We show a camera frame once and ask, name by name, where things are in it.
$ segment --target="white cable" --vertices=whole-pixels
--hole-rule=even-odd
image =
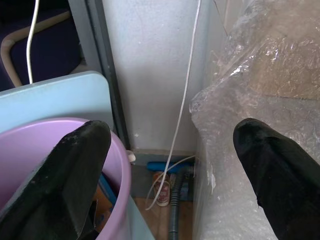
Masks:
[[[176,162],[175,164],[173,164],[171,167],[169,167],[167,170],[170,171],[171,169],[173,169],[175,166],[177,166],[178,164],[184,162],[184,161],[187,161],[189,159],[192,159],[194,158],[195,156],[188,156],[184,159],[181,159],[180,161]],[[149,189],[149,192],[148,192],[148,195],[146,196],[146,199],[145,199],[145,207],[147,207],[147,201],[149,200],[149,197],[150,197],[150,194],[152,192],[152,189],[154,188],[154,186],[156,185],[156,183],[158,182],[158,180],[164,175],[165,172],[162,172],[158,177],[157,179],[153,182],[152,186],[150,187]]]
[[[35,0],[35,5],[34,5],[34,12],[33,12],[33,17],[32,17],[32,22],[31,22],[31,27],[29,31],[29,36],[28,40],[26,42],[26,66],[28,69],[28,76],[29,76],[29,83],[32,84],[34,82],[32,78],[32,70],[31,70],[31,54],[30,54],[30,49],[31,49],[31,42],[32,42],[32,37],[34,35],[35,27],[36,27],[36,22],[37,22],[37,17],[38,17],[38,11],[39,11],[39,3],[40,0]]]
[[[197,25],[198,25],[201,1],[202,0],[198,0],[198,6],[197,6],[197,9],[196,9],[196,15],[195,15],[195,20],[194,20],[194,25],[193,25],[193,32],[192,32],[192,39],[191,39],[189,62],[188,62],[188,68],[187,68],[186,77],[185,77],[184,93],[183,93],[183,98],[182,98],[182,103],[181,103],[181,107],[180,107],[180,113],[179,113],[178,121],[177,121],[177,124],[176,124],[175,132],[174,132],[174,136],[173,136],[173,140],[172,140],[172,144],[171,144],[170,153],[169,153],[168,159],[166,161],[166,165],[165,165],[165,169],[164,169],[164,172],[163,172],[163,176],[162,176],[160,187],[158,189],[158,192],[154,196],[154,199],[153,199],[153,202],[151,203],[151,205],[145,209],[147,211],[150,210],[155,205],[155,203],[156,203],[156,201],[157,201],[157,199],[159,197],[160,191],[161,191],[161,189],[162,189],[162,187],[164,185],[164,182],[165,182],[165,178],[166,178],[166,174],[167,174],[167,171],[168,171],[169,163],[170,163],[170,160],[171,160],[171,157],[172,157],[172,153],[174,151],[175,142],[176,142],[178,130],[179,130],[179,127],[180,127],[181,117],[182,117],[182,113],[183,113],[184,106],[185,106],[185,101],[186,101],[186,96],[187,96],[187,90],[188,90],[188,84],[189,84],[189,78],[190,78],[191,63],[192,63],[192,58],[193,58],[193,54],[194,54],[196,29],[197,29]]]

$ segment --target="wooden floor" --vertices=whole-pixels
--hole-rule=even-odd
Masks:
[[[154,205],[149,211],[145,210],[145,199],[134,199],[144,220],[156,240],[168,240],[170,206]],[[192,240],[193,203],[182,201],[179,212],[179,240]]]

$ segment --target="plastic wrap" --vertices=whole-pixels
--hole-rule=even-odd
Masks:
[[[196,240],[276,240],[237,158],[233,130],[267,123],[320,163],[320,1],[256,0],[193,99],[200,134]]]

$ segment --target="pink bucket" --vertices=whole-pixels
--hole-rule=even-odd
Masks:
[[[86,121],[80,118],[47,119],[0,134],[0,209],[58,141]],[[118,198],[97,240],[130,240],[127,204],[131,166],[119,138],[114,133],[111,133],[111,138],[103,172],[118,191]]]

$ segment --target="gray hose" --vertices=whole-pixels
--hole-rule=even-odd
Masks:
[[[180,191],[184,178],[194,173],[192,166],[181,168],[176,176],[172,189],[170,204],[169,240],[178,240]]]

